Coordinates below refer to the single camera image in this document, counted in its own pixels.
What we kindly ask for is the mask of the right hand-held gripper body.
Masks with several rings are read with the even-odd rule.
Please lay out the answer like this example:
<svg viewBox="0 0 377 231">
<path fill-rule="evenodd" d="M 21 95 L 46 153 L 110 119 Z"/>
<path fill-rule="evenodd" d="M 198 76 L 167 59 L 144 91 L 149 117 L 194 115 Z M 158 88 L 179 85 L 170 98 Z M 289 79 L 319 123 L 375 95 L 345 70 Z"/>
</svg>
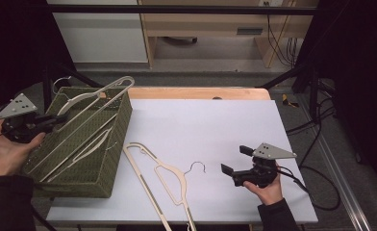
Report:
<svg viewBox="0 0 377 231">
<path fill-rule="evenodd" d="M 273 182 L 279 169 L 276 161 L 279 159 L 293 159 L 297 155 L 293 152 L 263 142 L 257 148 L 253 148 L 253 167 L 249 170 L 233 172 L 233 180 L 236 187 L 242 186 L 244 181 L 251 182 L 261 188 L 265 188 Z"/>
</svg>

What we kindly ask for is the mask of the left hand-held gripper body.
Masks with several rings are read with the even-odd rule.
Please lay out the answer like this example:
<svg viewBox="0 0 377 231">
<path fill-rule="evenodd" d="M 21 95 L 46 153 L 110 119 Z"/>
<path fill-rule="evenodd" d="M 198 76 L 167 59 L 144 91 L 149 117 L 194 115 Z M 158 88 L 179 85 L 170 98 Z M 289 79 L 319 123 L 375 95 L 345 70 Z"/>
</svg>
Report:
<svg viewBox="0 0 377 231">
<path fill-rule="evenodd" d="M 35 136 L 43 133 L 38 122 L 38 107 L 24 94 L 20 93 L 0 111 L 2 134 L 10 141 L 29 143 Z"/>
</svg>

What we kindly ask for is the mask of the beige clothes hanger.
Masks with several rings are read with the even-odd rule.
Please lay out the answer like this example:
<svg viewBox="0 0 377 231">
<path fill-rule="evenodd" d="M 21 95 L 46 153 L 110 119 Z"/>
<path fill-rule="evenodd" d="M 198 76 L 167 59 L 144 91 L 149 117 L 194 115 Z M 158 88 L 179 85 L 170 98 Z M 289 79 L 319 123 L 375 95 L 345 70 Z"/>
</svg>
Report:
<svg viewBox="0 0 377 231">
<path fill-rule="evenodd" d="M 67 121 L 47 135 L 41 148 L 30 155 L 24 172 L 40 182 L 53 167 L 85 141 L 110 117 L 116 115 L 110 135 L 120 120 L 128 122 L 132 113 L 128 89 L 135 84 L 131 76 L 121 77 L 100 89 L 62 88 L 49 108 L 50 115 L 67 114 Z M 93 153 L 102 149 L 102 145 Z"/>
<path fill-rule="evenodd" d="M 154 171 L 156 175 L 158 176 L 159 180 L 161 181 L 163 188 L 165 189 L 166 193 L 172 200 L 175 206 L 182 205 L 184 207 L 186 217 L 188 219 L 188 228 L 187 231 L 197 231 L 197 228 L 194 223 L 193 216 L 191 214 L 191 210 L 189 207 L 189 203 L 187 200 L 187 192 L 188 192 L 188 182 L 186 179 L 186 174 L 190 172 L 190 169 L 186 172 L 182 172 L 177 167 L 171 166 L 169 164 L 166 164 L 161 159 L 159 159 L 149 148 L 147 148 L 144 144 L 139 142 L 130 142 L 123 146 L 123 152 L 126 155 L 127 160 L 129 161 L 131 167 L 133 168 L 139 182 L 141 183 L 146 195 L 148 196 L 152 206 L 154 207 L 159 219 L 161 220 L 161 223 L 163 224 L 163 227 L 166 231 L 172 231 L 172 228 L 170 224 L 168 223 L 165 214 L 163 213 L 161 206 L 159 205 L 155 195 L 152 193 L 149 185 L 147 184 L 142 172 L 140 171 L 138 164 L 135 162 L 135 159 L 130 151 L 131 148 L 137 148 L 140 153 L 143 153 L 145 155 L 148 155 L 155 163 Z M 161 176 L 160 170 L 164 169 L 171 174 L 173 174 L 180 186 L 180 199 L 177 199 L 171 192 L 170 187 L 167 185 L 163 177 Z"/>
<path fill-rule="evenodd" d="M 70 154 L 68 154 L 62 161 L 60 161 L 53 169 L 48 172 L 40 182 L 51 182 L 62 174 L 65 170 L 70 169 L 80 160 L 92 154 L 98 147 L 100 147 L 107 139 L 112 131 L 112 123 L 116 115 L 110 117 L 104 124 L 102 124 L 95 132 L 93 132 L 85 141 L 77 146 Z"/>
</svg>

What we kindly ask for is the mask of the green woven basket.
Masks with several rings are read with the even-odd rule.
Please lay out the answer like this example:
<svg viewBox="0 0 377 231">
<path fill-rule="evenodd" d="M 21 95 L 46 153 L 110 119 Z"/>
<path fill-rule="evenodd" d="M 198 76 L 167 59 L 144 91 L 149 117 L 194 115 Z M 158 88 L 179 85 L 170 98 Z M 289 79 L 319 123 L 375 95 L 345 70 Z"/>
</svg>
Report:
<svg viewBox="0 0 377 231">
<path fill-rule="evenodd" d="M 35 181 L 35 195 L 42 197 L 110 197 L 129 121 L 120 120 L 118 130 L 110 135 L 101 150 L 79 161 L 51 182 L 39 182 L 36 178 L 26 174 L 23 168 L 23 173 Z"/>
</svg>

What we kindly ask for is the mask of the person's right hand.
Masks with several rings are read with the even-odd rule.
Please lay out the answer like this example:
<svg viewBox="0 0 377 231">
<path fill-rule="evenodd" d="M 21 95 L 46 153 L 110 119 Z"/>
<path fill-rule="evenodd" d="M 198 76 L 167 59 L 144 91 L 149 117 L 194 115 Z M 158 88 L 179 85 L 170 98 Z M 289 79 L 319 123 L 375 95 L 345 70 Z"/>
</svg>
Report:
<svg viewBox="0 0 377 231">
<path fill-rule="evenodd" d="M 277 174 L 273 182 L 265 188 L 260 188 L 259 186 L 248 181 L 244 181 L 243 186 L 248 191 L 254 193 L 261 200 L 263 205 L 266 206 L 273 205 L 284 198 L 279 174 Z"/>
</svg>

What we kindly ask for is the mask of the person's left hand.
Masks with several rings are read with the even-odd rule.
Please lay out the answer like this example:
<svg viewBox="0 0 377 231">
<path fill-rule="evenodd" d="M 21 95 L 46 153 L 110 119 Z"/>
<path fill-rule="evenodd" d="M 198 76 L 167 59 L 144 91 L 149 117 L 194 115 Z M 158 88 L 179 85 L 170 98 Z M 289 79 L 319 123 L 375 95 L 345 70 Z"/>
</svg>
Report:
<svg viewBox="0 0 377 231">
<path fill-rule="evenodd" d="M 2 134 L 2 123 L 0 120 L 0 176 L 12 176 L 22 169 L 30 152 L 41 145 L 46 134 L 36 135 L 29 143 L 17 143 Z"/>
</svg>

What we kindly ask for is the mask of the white sheet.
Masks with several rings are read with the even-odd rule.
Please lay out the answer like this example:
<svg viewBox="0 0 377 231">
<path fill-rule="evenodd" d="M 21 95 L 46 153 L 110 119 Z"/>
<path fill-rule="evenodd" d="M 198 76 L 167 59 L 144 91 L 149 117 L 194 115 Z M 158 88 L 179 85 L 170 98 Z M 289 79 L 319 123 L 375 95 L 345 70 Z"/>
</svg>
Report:
<svg viewBox="0 0 377 231">
<path fill-rule="evenodd" d="M 221 164 L 235 170 L 252 167 L 239 152 L 266 142 L 288 150 L 289 140 L 272 100 L 154 100 L 135 99 L 126 143 L 139 142 L 166 164 L 186 174 L 187 200 L 194 222 L 256 223 L 256 195 L 222 173 Z M 175 206 L 154 171 L 156 163 L 137 148 L 130 149 L 168 222 L 188 221 L 184 207 Z M 161 169 L 172 194 L 180 199 L 177 178 Z M 121 157 L 107 199 L 57 198 L 50 221 L 160 223 L 154 207 L 126 156 Z"/>
</svg>

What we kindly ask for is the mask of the black stand leg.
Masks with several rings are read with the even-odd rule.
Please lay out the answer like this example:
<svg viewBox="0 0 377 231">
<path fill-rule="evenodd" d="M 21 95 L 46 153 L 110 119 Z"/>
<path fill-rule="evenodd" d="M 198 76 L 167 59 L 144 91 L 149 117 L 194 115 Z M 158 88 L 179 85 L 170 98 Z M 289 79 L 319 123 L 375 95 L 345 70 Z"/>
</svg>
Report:
<svg viewBox="0 0 377 231">
<path fill-rule="evenodd" d="M 44 111 L 47 111 L 52 103 L 54 90 L 59 90 L 61 87 L 71 87 L 71 82 L 68 80 L 69 77 L 74 77 L 78 82 L 82 82 L 89 87 L 102 87 L 101 84 L 81 74 L 74 67 L 69 67 L 62 63 L 47 64 L 42 70 Z"/>
<path fill-rule="evenodd" d="M 309 91 L 309 115 L 313 121 L 318 121 L 318 103 L 317 103 L 317 94 L 318 94 L 318 74 L 315 68 L 310 64 L 299 64 L 291 70 L 279 75 L 273 80 L 262 84 L 260 89 L 270 90 L 276 85 L 284 82 L 285 80 L 295 77 L 294 83 L 291 86 L 291 89 L 294 93 L 301 93 L 306 88 L 310 88 Z"/>
</svg>

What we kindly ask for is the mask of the yellow and black tool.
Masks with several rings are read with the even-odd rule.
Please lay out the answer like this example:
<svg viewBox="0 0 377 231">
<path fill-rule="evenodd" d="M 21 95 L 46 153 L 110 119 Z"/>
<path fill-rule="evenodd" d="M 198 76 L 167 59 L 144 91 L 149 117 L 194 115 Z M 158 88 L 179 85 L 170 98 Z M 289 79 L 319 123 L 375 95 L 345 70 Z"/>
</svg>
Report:
<svg viewBox="0 0 377 231">
<path fill-rule="evenodd" d="M 286 94 L 282 94 L 282 103 L 285 106 L 290 106 L 292 108 L 299 108 L 298 103 L 290 102 Z"/>
</svg>

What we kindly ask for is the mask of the wooden table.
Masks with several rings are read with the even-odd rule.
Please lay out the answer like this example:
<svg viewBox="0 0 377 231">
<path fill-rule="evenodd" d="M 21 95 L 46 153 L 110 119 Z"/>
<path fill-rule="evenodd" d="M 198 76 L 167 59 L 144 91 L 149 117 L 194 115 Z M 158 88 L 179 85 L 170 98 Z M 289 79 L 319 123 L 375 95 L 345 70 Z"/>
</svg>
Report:
<svg viewBox="0 0 377 231">
<path fill-rule="evenodd" d="M 267 90 L 255 88 L 133 87 L 128 93 L 131 99 L 271 99 Z"/>
</svg>

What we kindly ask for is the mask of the white cabinet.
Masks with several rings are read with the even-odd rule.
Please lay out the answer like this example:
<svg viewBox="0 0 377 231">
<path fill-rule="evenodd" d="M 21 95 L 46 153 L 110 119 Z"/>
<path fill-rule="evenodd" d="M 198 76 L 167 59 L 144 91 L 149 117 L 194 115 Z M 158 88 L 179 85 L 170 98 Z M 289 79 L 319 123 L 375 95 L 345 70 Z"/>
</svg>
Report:
<svg viewBox="0 0 377 231">
<path fill-rule="evenodd" d="M 138 13 L 54 13 L 74 63 L 147 63 Z"/>
</svg>

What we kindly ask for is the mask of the light wooden desk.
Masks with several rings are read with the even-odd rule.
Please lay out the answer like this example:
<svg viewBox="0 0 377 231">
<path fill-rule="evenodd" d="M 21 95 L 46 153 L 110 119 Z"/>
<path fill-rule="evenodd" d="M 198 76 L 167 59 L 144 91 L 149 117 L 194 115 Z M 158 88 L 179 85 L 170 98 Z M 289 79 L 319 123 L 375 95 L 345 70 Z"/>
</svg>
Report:
<svg viewBox="0 0 377 231">
<path fill-rule="evenodd" d="M 239 7 L 309 7 L 319 0 L 138 0 L 140 5 L 239 6 Z M 144 13 L 141 16 L 145 35 L 160 37 L 251 37 L 266 67 L 271 67 L 285 39 L 303 39 L 310 27 L 310 15 L 252 14 L 177 14 Z"/>
</svg>

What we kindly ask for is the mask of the aluminium rail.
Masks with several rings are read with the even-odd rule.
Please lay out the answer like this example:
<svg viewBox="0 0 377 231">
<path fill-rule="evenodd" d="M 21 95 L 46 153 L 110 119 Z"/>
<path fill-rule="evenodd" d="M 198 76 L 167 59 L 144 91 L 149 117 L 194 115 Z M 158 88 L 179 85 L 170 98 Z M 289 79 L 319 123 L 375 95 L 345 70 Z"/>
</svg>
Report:
<svg viewBox="0 0 377 231">
<path fill-rule="evenodd" d="M 317 102 L 318 121 L 313 121 L 309 115 L 309 100 L 305 96 L 301 95 L 297 96 L 297 100 L 300 103 L 300 107 L 305 118 L 312 123 L 310 129 L 312 130 L 312 136 L 314 137 L 314 140 L 306 153 L 303 155 L 300 163 L 304 163 L 306 158 L 309 156 L 310 150 L 317 146 L 323 160 L 323 165 L 326 166 L 326 169 L 330 174 L 331 183 L 336 188 L 336 192 L 339 194 L 340 204 L 349 216 L 354 229 L 356 231 L 372 231 L 356 195 L 353 193 L 350 184 L 341 169 L 341 166 L 335 159 L 334 153 L 331 151 L 325 136 L 321 132 L 323 118 L 325 116 L 330 116 L 336 110 L 330 105 L 331 99 L 325 98 Z"/>
</svg>

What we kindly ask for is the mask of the black horizontal frame bar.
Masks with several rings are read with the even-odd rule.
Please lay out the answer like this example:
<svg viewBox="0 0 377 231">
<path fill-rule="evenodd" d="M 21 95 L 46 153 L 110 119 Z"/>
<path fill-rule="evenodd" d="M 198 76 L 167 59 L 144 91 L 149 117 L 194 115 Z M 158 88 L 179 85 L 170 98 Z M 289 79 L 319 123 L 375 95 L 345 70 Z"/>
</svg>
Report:
<svg viewBox="0 0 377 231">
<path fill-rule="evenodd" d="M 317 8 L 177 6 L 177 5 L 48 5 L 52 13 L 183 13 L 183 14 L 273 14 L 315 15 Z"/>
</svg>

